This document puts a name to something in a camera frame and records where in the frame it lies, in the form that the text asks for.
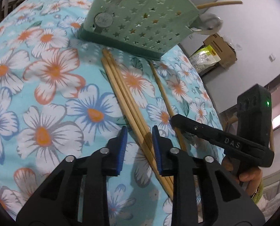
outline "floral tablecloth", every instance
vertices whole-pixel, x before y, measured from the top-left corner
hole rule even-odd
[[[92,1],[26,0],[0,24],[0,202],[13,218],[65,156],[92,154],[126,124],[100,61],[104,46],[76,38]],[[109,50],[148,125],[178,146],[147,61]],[[155,67],[176,113],[221,128],[178,46]],[[107,184],[110,224],[170,225],[172,203],[131,134],[121,175]],[[190,155],[221,162],[222,149],[186,139]]]

